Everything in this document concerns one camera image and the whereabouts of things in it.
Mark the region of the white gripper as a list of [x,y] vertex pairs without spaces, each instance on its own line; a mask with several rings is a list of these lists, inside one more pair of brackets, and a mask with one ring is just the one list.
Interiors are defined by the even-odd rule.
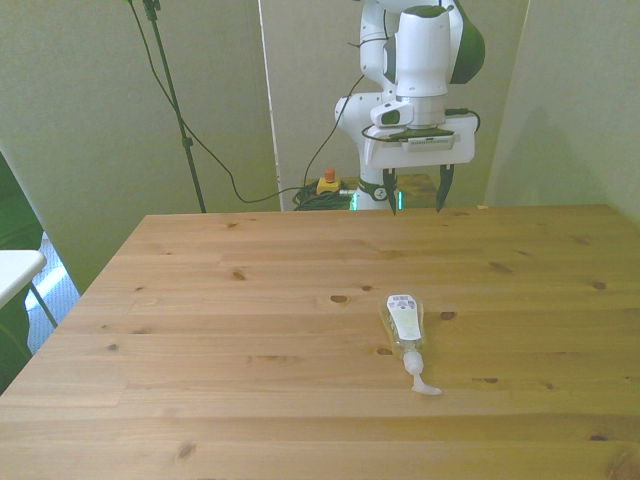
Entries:
[[363,130],[363,159],[367,167],[383,170],[383,187],[393,215],[397,213],[397,175],[392,168],[440,166],[436,211],[446,203],[454,178],[455,164],[469,163],[475,156],[476,116],[447,117],[438,131],[420,135],[404,127]]

